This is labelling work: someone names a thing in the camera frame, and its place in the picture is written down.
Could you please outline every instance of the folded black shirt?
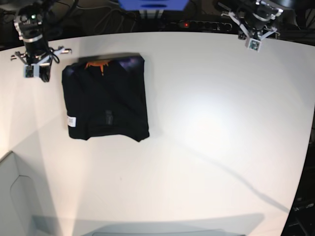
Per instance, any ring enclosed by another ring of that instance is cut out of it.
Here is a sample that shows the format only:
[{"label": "folded black shirt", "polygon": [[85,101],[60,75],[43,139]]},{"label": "folded black shirt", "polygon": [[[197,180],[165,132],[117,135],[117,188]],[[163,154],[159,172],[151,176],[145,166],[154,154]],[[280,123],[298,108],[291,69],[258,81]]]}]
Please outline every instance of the folded black shirt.
[{"label": "folded black shirt", "polygon": [[126,135],[136,141],[149,137],[140,56],[80,62],[63,70],[63,94],[69,136]]}]

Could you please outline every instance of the white table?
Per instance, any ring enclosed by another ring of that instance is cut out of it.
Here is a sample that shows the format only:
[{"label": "white table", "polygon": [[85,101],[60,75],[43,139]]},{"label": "white table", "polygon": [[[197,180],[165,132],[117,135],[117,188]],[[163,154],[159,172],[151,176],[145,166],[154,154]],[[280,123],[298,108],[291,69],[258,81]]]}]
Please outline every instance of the white table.
[{"label": "white table", "polygon": [[[314,47],[266,40],[255,53],[235,35],[179,32],[59,45],[73,53],[50,83],[23,79],[16,49],[0,53],[0,148],[19,156],[54,234],[280,236],[313,120]],[[146,61],[150,138],[69,138],[62,70],[115,53]]]}]

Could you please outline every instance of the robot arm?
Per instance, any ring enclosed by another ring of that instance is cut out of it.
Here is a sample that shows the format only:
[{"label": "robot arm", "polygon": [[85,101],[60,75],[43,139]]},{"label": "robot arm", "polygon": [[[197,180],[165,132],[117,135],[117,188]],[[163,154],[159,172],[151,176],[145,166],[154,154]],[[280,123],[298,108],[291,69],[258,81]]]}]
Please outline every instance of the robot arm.
[{"label": "robot arm", "polygon": [[[11,59],[20,59],[24,64],[24,77],[40,77],[42,81],[50,79],[52,61],[59,63],[58,55],[71,52],[60,46],[58,49],[50,48],[45,38],[45,15],[57,0],[0,0],[0,8],[15,11],[14,26],[19,33],[20,40],[26,48],[21,54],[16,52]],[[155,4],[154,0],[147,0],[143,5],[142,0],[119,0],[122,6],[130,9],[143,10],[154,7],[154,10],[181,9],[188,0],[170,0],[174,3]],[[246,40],[247,48],[259,51],[261,41],[277,31],[275,20],[281,16],[284,9],[298,8],[312,0],[216,0],[222,11],[227,11],[229,16],[239,27],[239,39]],[[55,23],[57,25],[77,7],[78,0],[65,16]]]},{"label": "robot arm", "polygon": [[26,51],[22,54],[16,52],[11,56],[11,60],[20,59],[23,62],[25,78],[39,77],[48,82],[53,60],[59,63],[58,55],[71,52],[63,46],[56,50],[49,47],[45,38],[45,14],[55,1],[0,0],[0,8],[16,11],[14,26]]}]

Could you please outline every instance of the black cable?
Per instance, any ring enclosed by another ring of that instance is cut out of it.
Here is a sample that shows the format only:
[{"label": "black cable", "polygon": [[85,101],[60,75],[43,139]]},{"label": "black cable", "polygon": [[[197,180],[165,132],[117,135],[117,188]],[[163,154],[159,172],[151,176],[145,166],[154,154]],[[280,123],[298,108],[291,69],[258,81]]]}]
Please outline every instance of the black cable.
[{"label": "black cable", "polygon": [[305,38],[307,35],[311,34],[311,33],[314,32],[314,31],[315,31],[315,29],[310,29],[309,32],[307,32],[305,35],[303,35],[302,37],[297,38],[297,39]]},{"label": "black cable", "polygon": [[49,80],[50,80],[50,68],[41,67],[39,73],[40,73],[40,77],[41,77],[43,82],[49,82]]},{"label": "black cable", "polygon": [[44,41],[44,46],[45,46],[45,49],[46,49],[46,53],[49,54],[52,57],[52,59],[55,61],[55,63],[59,64],[60,63],[59,57],[56,54],[54,54],[54,49],[50,48],[48,46],[48,40],[46,38],[46,34],[45,34],[43,26],[41,28],[41,33],[43,35],[43,41]]},{"label": "black cable", "polygon": [[61,1],[56,1],[56,3],[59,3],[59,4],[62,4],[62,5],[65,5],[67,6],[68,8],[70,8],[71,6],[67,3],[64,3],[64,2],[61,2]]},{"label": "black cable", "polygon": [[136,14],[135,14],[134,12],[132,12],[132,11],[127,12],[127,13],[126,13],[126,16],[127,16],[127,17],[130,17],[130,18],[133,19],[133,21],[134,21],[133,24],[132,24],[131,30],[130,30],[130,33],[132,33],[133,28],[134,28],[134,26],[135,26],[135,24],[136,24],[136,22],[137,22],[137,20],[135,19],[137,16],[136,16]]},{"label": "black cable", "polygon": [[189,21],[189,20],[194,19],[194,17],[195,17],[195,16],[197,15],[197,13],[198,13],[198,6],[197,6],[197,4],[196,4],[193,0],[189,0],[189,2],[191,2],[191,3],[193,4],[193,6],[194,6],[194,14],[193,14],[191,17],[186,18],[186,19],[185,19],[186,21]]},{"label": "black cable", "polygon": [[306,28],[311,27],[314,23],[315,23],[315,15],[314,15],[313,18],[310,20],[310,23],[307,25]]},{"label": "black cable", "polygon": [[[120,9],[112,9],[111,7],[108,7],[108,8],[110,9],[110,11],[106,13],[104,17],[97,24],[95,24],[94,34],[103,34],[105,30],[109,28],[108,24],[112,23],[113,12],[121,12]],[[123,15],[120,15],[120,17],[121,19],[115,33],[119,32],[125,20],[125,17]]]},{"label": "black cable", "polygon": [[62,21],[64,21],[70,14],[76,9],[77,5],[79,3],[79,0],[73,0],[73,4],[71,8],[68,9],[68,11],[62,16],[57,22],[51,24],[52,27],[57,26],[61,24]]},{"label": "black cable", "polygon": [[309,13],[307,14],[307,16],[306,16],[306,21],[309,19],[309,17],[310,17],[310,15],[311,15],[311,12],[312,12],[312,9],[310,9],[310,11],[309,11]]},{"label": "black cable", "polygon": [[126,16],[126,17],[128,17],[128,18],[134,20],[135,22],[139,22],[136,17],[129,16],[128,13],[131,13],[131,12],[127,12],[127,13],[124,13],[124,12],[122,12],[122,11],[119,12],[119,14],[121,14],[121,15],[123,15],[123,16]]},{"label": "black cable", "polygon": [[[107,3],[110,3],[110,4],[114,4],[114,5],[120,5],[119,2],[115,2],[115,1],[112,1],[112,0],[107,0]],[[104,8],[104,7],[109,7],[109,5],[103,5],[103,6],[95,6],[95,7],[81,7],[79,5],[77,5],[77,8],[78,9],[81,9],[81,10],[95,10],[95,9],[101,9],[101,8]]]}]

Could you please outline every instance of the cable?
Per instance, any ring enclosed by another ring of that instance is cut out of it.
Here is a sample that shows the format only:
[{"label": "cable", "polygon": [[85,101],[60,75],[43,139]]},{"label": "cable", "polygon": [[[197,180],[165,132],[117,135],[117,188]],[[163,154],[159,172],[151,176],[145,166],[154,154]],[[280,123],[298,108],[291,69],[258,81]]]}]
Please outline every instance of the cable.
[{"label": "cable", "polygon": [[62,5],[65,5],[65,6],[67,6],[68,8],[70,8],[70,5],[69,5],[69,4],[67,4],[67,3],[63,3],[63,2],[61,2],[61,1],[56,1],[56,3],[59,3],[59,4],[62,4]]},{"label": "cable", "polygon": [[189,2],[191,2],[193,4],[193,6],[194,6],[194,13],[193,13],[193,15],[191,17],[186,18],[185,19],[186,21],[192,20],[198,13],[198,6],[197,6],[197,4],[193,0],[189,0]]},{"label": "cable", "polygon": [[130,30],[130,33],[132,33],[133,28],[134,28],[134,26],[136,25],[135,18],[137,17],[137,15],[136,15],[136,13],[134,13],[134,12],[132,12],[132,11],[127,12],[126,15],[128,15],[128,14],[130,14],[130,13],[134,15],[133,25],[132,25],[131,30]]},{"label": "cable", "polygon": [[52,57],[52,59],[55,61],[55,63],[59,64],[60,63],[59,57],[56,54],[54,54],[54,49],[48,46],[48,41],[46,38],[44,27],[41,28],[41,34],[43,35],[43,41],[44,41],[46,53],[48,53]]},{"label": "cable", "polygon": [[53,23],[51,26],[57,26],[59,25],[62,21],[64,21],[70,14],[76,9],[78,6],[79,0],[73,0],[72,6],[68,9],[68,11],[62,16],[57,22]]},{"label": "cable", "polygon": [[[310,9],[309,13],[307,14],[306,22],[309,20],[311,13],[312,13],[313,9]],[[307,24],[306,28],[310,27],[312,25],[312,21],[314,20],[314,17],[310,20],[310,22]]]},{"label": "cable", "polygon": [[[107,2],[114,4],[114,5],[120,5],[119,2],[114,2],[112,0],[107,0]],[[77,5],[77,8],[81,9],[81,10],[94,10],[94,9],[100,9],[100,8],[105,8],[105,7],[110,7],[110,6],[104,5],[104,6],[96,6],[96,7],[81,7],[81,6]]]},{"label": "cable", "polygon": [[[133,13],[133,14],[134,14],[134,17],[129,16],[129,15],[128,15],[129,13]],[[120,11],[119,14],[121,14],[121,15],[123,15],[123,16],[126,16],[126,17],[128,17],[128,18],[134,20],[135,22],[139,22],[139,21],[137,20],[137,15],[136,15],[134,12],[132,12],[132,11],[128,11],[127,13],[124,13],[124,12]]]},{"label": "cable", "polygon": [[[111,7],[108,7],[108,8],[110,9],[110,11],[109,11],[103,18],[101,18],[100,21],[95,25],[95,27],[94,27],[94,34],[102,34],[102,33],[104,33],[105,30],[106,30],[106,28],[107,28],[107,26],[108,26],[108,23],[110,22],[110,19],[111,19],[110,16],[112,15],[112,13],[115,12],[115,11],[120,12],[119,9],[112,9]],[[119,26],[117,27],[115,33],[117,33],[117,32],[120,30],[120,28],[121,28],[123,22],[124,22],[124,17],[121,16],[121,21],[120,21]],[[104,24],[103,24],[101,30],[96,31],[97,28],[98,28],[102,23],[104,23]]]},{"label": "cable", "polygon": [[315,23],[315,15],[311,19],[310,23],[308,24],[307,28],[310,28]]},{"label": "cable", "polygon": [[296,15],[295,10],[293,10],[293,13],[294,13],[294,15],[293,15],[294,24],[297,26],[297,28],[299,28],[299,30],[301,30],[301,28],[299,27],[299,25],[297,24],[297,21],[296,21],[297,15]]},{"label": "cable", "polygon": [[311,34],[311,33],[314,32],[314,31],[315,31],[315,29],[310,29],[309,32],[307,32],[305,35],[303,35],[302,37],[297,38],[297,39],[303,39],[303,38],[305,38],[307,35]]}]

